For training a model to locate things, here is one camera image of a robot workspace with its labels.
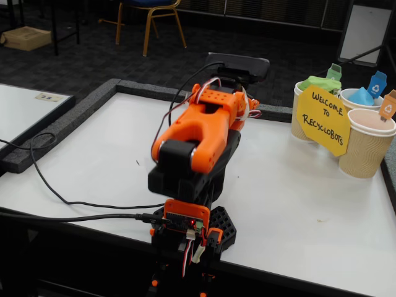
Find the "orange gripper with motor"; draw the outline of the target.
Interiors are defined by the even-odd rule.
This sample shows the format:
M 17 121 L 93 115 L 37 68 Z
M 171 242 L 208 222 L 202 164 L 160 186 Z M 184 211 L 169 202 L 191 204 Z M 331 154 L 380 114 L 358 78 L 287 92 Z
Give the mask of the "orange gripper with motor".
M 231 125 L 232 130 L 241 130 L 247 118 L 258 118 L 260 116 L 259 102 L 256 99 L 246 98 L 241 104 L 241 110 L 237 112 L 236 119 Z

